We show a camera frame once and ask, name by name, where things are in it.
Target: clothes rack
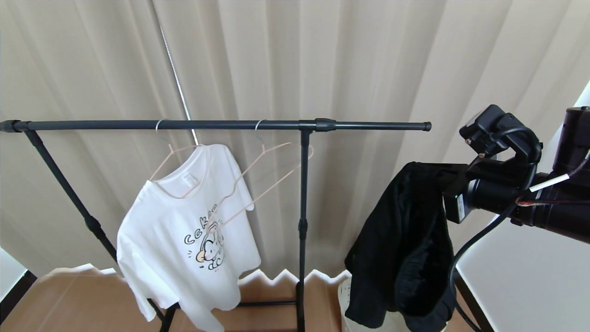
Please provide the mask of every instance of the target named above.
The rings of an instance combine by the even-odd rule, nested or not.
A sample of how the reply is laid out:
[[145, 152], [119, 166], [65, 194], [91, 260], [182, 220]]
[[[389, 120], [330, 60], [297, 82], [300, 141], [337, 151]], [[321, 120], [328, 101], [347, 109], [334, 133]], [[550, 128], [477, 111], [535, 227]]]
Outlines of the clothes rack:
[[[20, 121], [8, 120], [0, 122], [0, 131], [7, 133], [23, 132], [37, 149], [39, 155], [45, 161], [55, 179], [59, 182], [76, 209], [80, 212], [86, 223], [86, 227], [100, 241], [110, 256], [117, 261], [117, 252], [113, 244], [108, 240], [100, 223], [86, 209], [70, 183], [55, 163], [51, 154], [43, 144], [37, 131], [56, 130], [86, 130], [86, 129], [151, 129], [156, 128], [159, 120], [87, 120], [87, 121]], [[229, 129], [229, 130], [299, 130], [301, 132], [301, 187], [300, 187], [300, 218], [299, 231], [299, 282], [296, 285], [295, 301], [272, 302], [242, 302], [239, 307], [263, 307], [270, 305], [296, 305], [297, 331], [305, 331], [305, 317], [303, 308], [303, 281], [305, 278], [305, 245], [307, 236], [307, 173], [309, 161], [309, 141], [312, 132], [328, 132], [337, 129], [346, 130], [415, 130], [429, 131], [430, 122], [340, 122], [332, 119], [295, 120], [295, 121], [161, 121], [159, 129]], [[159, 307], [148, 299], [150, 305], [156, 310], [156, 315], [162, 321], [160, 332], [168, 332], [174, 318], [178, 303], [171, 306], [163, 313]]]

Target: clothes hanger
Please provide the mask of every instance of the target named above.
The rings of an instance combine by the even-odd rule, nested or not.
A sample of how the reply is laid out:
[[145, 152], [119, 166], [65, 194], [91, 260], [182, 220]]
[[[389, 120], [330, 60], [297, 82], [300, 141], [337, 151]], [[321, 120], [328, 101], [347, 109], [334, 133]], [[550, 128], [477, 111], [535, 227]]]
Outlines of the clothes hanger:
[[[240, 177], [238, 177], [236, 179], [236, 181], [234, 182], [234, 189], [231, 191], [231, 193], [229, 193], [229, 195], [225, 196], [224, 198], [221, 199], [221, 201], [217, 204], [217, 208], [215, 209], [215, 212], [213, 212], [213, 215], [215, 215], [217, 213], [217, 211], [219, 211], [219, 207], [221, 206], [221, 204], [229, 197], [231, 197], [234, 193], [235, 190], [238, 186], [238, 182], [244, 177], [244, 174], [246, 174], [246, 172], [248, 172], [252, 166], [254, 166], [254, 164], [256, 164], [256, 162], [258, 162], [258, 160], [260, 160], [260, 158], [262, 158], [263, 155], [265, 155], [267, 152], [273, 151], [275, 149], [284, 147], [286, 145], [298, 145], [295, 144], [293, 142], [286, 142], [280, 145], [277, 145], [276, 147], [270, 148], [270, 149], [266, 149], [266, 147], [264, 146], [264, 141], [262, 140], [262, 138], [260, 136], [258, 136], [258, 125], [260, 124], [260, 122], [264, 121], [260, 120], [258, 121], [258, 123], [256, 123], [256, 127], [254, 127], [254, 132], [256, 133], [256, 138], [258, 138], [258, 140], [261, 142], [262, 144], [262, 153], [258, 156], [258, 158], [256, 158], [252, 164], [250, 164], [250, 166], [248, 166], [246, 168], [245, 171], [242, 172], [242, 174], [240, 175]], [[307, 157], [307, 159], [310, 159], [311, 157], [313, 157], [313, 153], [314, 153], [314, 149], [313, 146], [309, 145], [309, 147], [312, 149], [312, 153], [309, 155], [309, 157]], [[277, 182], [275, 182], [273, 185], [271, 185], [268, 189], [266, 189], [265, 192], [263, 192], [262, 194], [260, 194], [258, 197], [256, 197], [255, 199], [252, 200], [252, 202], [248, 205], [246, 205], [244, 208], [242, 208], [240, 211], [236, 212], [233, 216], [231, 216], [230, 218], [228, 218], [226, 221], [222, 222], [220, 225], [218, 225], [215, 229], [215, 231], [219, 231], [221, 228], [225, 227], [226, 224], [228, 224], [231, 220], [233, 220], [234, 218], [236, 218], [240, 213], [242, 213], [243, 211], [246, 211], [246, 209], [248, 207], [250, 207], [251, 205], [253, 205], [257, 200], [259, 200], [260, 198], [262, 198], [262, 196], [266, 195], [271, 189], [273, 189], [274, 187], [276, 187], [279, 183], [281, 183], [283, 180], [285, 180], [288, 176], [290, 176], [293, 172], [295, 172], [295, 170], [297, 170], [299, 167], [301, 167], [301, 163], [297, 166], [295, 166], [291, 171], [289, 171], [287, 174], [285, 174], [282, 178], [280, 178]], [[211, 232], [211, 227], [208, 226], [207, 227], [207, 233]]]
[[[190, 145], [190, 146], [188, 146], [188, 147], [184, 147], [184, 148], [180, 148], [180, 149], [173, 149], [173, 148], [172, 148], [172, 143], [170, 143], [170, 141], [168, 141], [166, 138], [164, 138], [162, 135], [160, 135], [160, 134], [158, 133], [158, 126], [159, 126], [159, 125], [160, 125], [160, 123], [161, 123], [162, 121], [164, 121], [164, 120], [165, 120], [165, 119], [162, 119], [162, 120], [160, 120], [160, 121], [158, 121], [158, 122], [156, 123], [156, 135], [157, 135], [157, 136], [158, 136], [160, 139], [162, 139], [162, 140], [164, 140], [166, 143], [168, 143], [168, 147], [170, 148], [170, 153], [168, 154], [168, 156], [166, 156], [166, 158], [164, 159], [164, 161], [162, 161], [162, 163], [160, 164], [160, 166], [158, 166], [158, 168], [156, 169], [156, 171], [155, 171], [155, 172], [152, 174], [152, 176], [149, 178], [149, 181], [152, 181], [152, 180], [153, 180], [153, 178], [156, 176], [156, 174], [158, 173], [158, 171], [159, 171], [160, 169], [162, 169], [162, 166], [164, 166], [164, 164], [166, 164], [166, 161], [168, 161], [168, 159], [170, 159], [170, 157], [172, 157], [172, 155], [174, 155], [175, 153], [177, 153], [177, 152], [180, 152], [180, 151], [183, 151], [183, 150], [186, 150], [186, 149], [190, 149], [190, 148], [196, 148], [196, 147], [203, 147], [203, 146], [204, 146], [204, 145], [202, 145], [202, 144], [199, 144], [199, 142], [198, 142], [198, 141], [196, 141], [196, 139], [195, 139], [196, 145]], [[192, 188], [190, 188], [190, 189], [189, 189], [189, 191], [187, 191], [187, 192], [186, 192], [184, 195], [182, 195], [182, 196], [180, 196], [180, 197], [177, 197], [177, 198], [185, 198], [185, 197], [186, 197], [188, 194], [190, 194], [190, 193], [191, 193], [191, 192], [192, 192], [192, 191], [193, 191], [195, 188], [197, 188], [197, 187], [198, 187], [200, 184], [201, 184], [201, 181], [199, 180], [199, 181], [197, 181], [197, 182], [196, 182], [196, 184], [195, 184], [195, 185], [194, 185]]]

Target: curtain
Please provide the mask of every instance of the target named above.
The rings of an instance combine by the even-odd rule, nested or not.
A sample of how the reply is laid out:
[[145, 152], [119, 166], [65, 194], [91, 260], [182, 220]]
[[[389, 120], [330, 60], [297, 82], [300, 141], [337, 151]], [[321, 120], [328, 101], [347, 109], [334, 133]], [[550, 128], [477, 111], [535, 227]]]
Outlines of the curtain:
[[[491, 103], [547, 141], [590, 78], [587, 0], [2, 6], [2, 119], [183, 119], [169, 51], [191, 119], [431, 121], [431, 132], [312, 134], [306, 270], [331, 276], [403, 165], [469, 163], [475, 153], [458, 129]], [[267, 148], [299, 142], [299, 132], [258, 134]], [[153, 132], [41, 135], [115, 240], [167, 143]], [[170, 135], [178, 146], [191, 140]], [[262, 151], [252, 131], [196, 135], [228, 145], [242, 169]], [[2, 247], [34, 272], [112, 265], [26, 138], [1, 138]], [[246, 175], [252, 195], [296, 167], [299, 153], [264, 156]], [[298, 270], [299, 181], [294, 172], [249, 213], [270, 278]], [[490, 218], [478, 211], [450, 224], [456, 249]]]

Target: black jacket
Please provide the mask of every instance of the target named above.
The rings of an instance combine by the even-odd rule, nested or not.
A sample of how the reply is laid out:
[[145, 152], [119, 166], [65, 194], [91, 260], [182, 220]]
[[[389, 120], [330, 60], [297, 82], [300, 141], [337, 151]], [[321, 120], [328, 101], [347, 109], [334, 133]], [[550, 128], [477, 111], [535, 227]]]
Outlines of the black jacket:
[[453, 247], [435, 167], [411, 162], [391, 181], [350, 249], [345, 316], [369, 328], [399, 311], [413, 332], [441, 331], [453, 314]]

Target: hanger hook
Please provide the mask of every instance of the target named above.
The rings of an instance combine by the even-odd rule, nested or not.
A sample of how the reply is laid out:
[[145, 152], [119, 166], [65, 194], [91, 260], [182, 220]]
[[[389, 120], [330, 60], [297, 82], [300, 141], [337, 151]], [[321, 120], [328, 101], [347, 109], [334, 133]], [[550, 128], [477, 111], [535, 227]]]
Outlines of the hanger hook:
[[170, 143], [170, 141], [168, 141], [168, 140], [167, 140], [167, 139], [166, 139], [164, 136], [160, 135], [160, 133], [158, 132], [158, 126], [159, 126], [159, 125], [160, 125], [160, 123], [161, 123], [162, 121], [164, 121], [164, 120], [166, 120], [166, 119], [162, 119], [162, 120], [160, 120], [160, 121], [158, 121], [158, 122], [156, 123], [156, 135], [157, 135], [157, 136], [158, 136], [160, 139], [162, 139], [162, 140], [164, 140], [166, 143], [168, 143], [168, 146], [170, 147], [170, 149], [172, 149], [172, 143]]
[[262, 140], [262, 138], [260, 136], [258, 136], [258, 125], [260, 124], [260, 122], [262, 122], [264, 120], [265, 119], [258, 121], [258, 123], [256, 123], [256, 127], [254, 127], [254, 133], [256, 134], [256, 138], [258, 138], [258, 140], [262, 143], [263, 147], [264, 147], [264, 141]]

